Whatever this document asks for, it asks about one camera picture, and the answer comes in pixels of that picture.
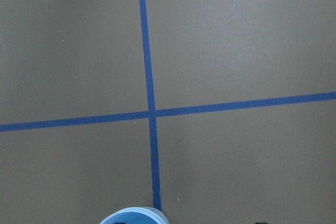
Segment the light blue cup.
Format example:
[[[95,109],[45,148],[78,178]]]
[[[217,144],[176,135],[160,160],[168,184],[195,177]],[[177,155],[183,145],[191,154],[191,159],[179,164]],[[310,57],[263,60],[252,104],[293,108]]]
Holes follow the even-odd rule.
[[[114,224],[123,222],[125,224],[169,224],[165,214],[152,207],[129,207],[121,209],[105,219],[101,224]]]

